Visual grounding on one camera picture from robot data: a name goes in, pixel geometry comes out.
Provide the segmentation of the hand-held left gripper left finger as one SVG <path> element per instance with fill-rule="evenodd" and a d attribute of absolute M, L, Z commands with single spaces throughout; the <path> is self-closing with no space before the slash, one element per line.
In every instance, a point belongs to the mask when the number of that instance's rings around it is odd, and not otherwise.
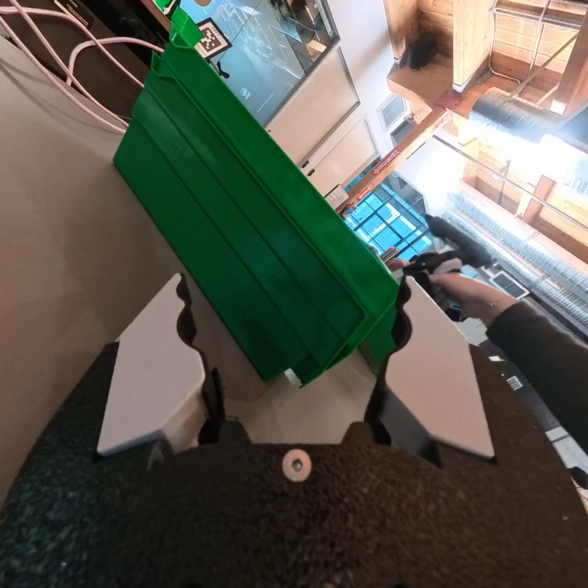
<path fill-rule="evenodd" d="M 99 456 L 151 442 L 180 453 L 217 439 L 223 391 L 218 371 L 194 346 L 191 307 L 186 277 L 176 273 L 117 338 Z"/>

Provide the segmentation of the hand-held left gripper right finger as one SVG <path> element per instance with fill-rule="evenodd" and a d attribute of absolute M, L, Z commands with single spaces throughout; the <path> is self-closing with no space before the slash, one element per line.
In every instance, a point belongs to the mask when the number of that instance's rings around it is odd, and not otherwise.
<path fill-rule="evenodd" d="M 364 413 L 376 442 L 423 458 L 443 445 L 492 460 L 470 344 L 431 297 L 427 275 L 402 277 L 396 309 L 396 348 Z"/>

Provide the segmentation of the small ceiling vent grille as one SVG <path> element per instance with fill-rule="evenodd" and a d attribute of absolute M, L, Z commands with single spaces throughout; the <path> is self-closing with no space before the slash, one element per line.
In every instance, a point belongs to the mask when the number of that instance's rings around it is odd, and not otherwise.
<path fill-rule="evenodd" d="M 530 291 L 527 288 L 503 270 L 491 275 L 489 277 L 489 283 L 517 300 L 522 300 L 530 295 Z"/>

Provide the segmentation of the white door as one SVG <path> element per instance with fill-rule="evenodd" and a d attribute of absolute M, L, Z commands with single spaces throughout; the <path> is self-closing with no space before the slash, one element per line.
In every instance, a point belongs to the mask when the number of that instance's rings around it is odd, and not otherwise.
<path fill-rule="evenodd" d="M 379 155 L 366 118 L 361 119 L 325 154 L 315 154 L 300 168 L 323 196 L 341 185 L 346 187 Z"/>
<path fill-rule="evenodd" d="M 360 104 L 341 47 L 330 50 L 266 127 L 302 165 Z"/>

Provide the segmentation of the black round ceiling fixture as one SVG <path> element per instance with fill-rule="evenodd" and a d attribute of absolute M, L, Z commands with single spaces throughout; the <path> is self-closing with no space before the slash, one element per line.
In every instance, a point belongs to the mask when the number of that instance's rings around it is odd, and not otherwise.
<path fill-rule="evenodd" d="M 437 31 L 423 31 L 411 44 L 408 50 L 408 67 L 411 70 L 421 70 L 436 56 L 439 46 Z"/>

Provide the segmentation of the printed tag sign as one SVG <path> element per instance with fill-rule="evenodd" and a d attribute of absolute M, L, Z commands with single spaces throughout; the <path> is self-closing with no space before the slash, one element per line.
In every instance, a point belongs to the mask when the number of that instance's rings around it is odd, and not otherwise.
<path fill-rule="evenodd" d="M 202 38 L 195 44 L 195 50 L 203 59 L 211 61 L 232 48 L 232 43 L 221 31 L 212 18 L 207 18 L 196 25 Z"/>

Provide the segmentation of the silver air duct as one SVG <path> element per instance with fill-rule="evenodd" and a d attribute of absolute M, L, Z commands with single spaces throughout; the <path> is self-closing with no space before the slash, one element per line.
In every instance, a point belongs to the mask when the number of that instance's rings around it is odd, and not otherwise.
<path fill-rule="evenodd" d="M 472 188 L 460 187 L 448 198 L 544 273 L 587 300 L 586 263 Z"/>
<path fill-rule="evenodd" d="M 512 278 L 527 288 L 578 328 L 587 330 L 587 301 L 544 273 L 482 224 L 457 207 L 445 211 L 443 218 L 481 244 L 495 262 Z"/>
<path fill-rule="evenodd" d="M 553 135 L 587 146 L 587 104 L 574 114 L 559 115 L 492 87 L 475 101 L 469 120 L 487 136 L 539 144 Z"/>

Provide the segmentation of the wooden post red signs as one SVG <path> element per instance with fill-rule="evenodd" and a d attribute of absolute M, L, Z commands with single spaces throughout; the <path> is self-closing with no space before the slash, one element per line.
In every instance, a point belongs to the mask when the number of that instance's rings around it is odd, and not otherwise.
<path fill-rule="evenodd" d="M 408 134 L 400 144 L 394 147 L 373 169 L 355 184 L 346 199 L 337 208 L 340 217 L 349 206 L 354 206 L 369 195 L 378 185 L 392 174 L 402 163 L 408 160 L 434 133 L 452 119 L 452 111 L 444 107 L 435 107 L 424 120 Z"/>

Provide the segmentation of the wall vent grille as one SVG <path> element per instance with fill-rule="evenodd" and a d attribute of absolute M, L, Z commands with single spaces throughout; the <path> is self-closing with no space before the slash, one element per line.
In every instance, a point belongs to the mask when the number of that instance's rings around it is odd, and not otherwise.
<path fill-rule="evenodd" d="M 392 131 L 404 120 L 410 111 L 407 101 L 392 92 L 377 108 L 378 119 L 384 133 Z"/>

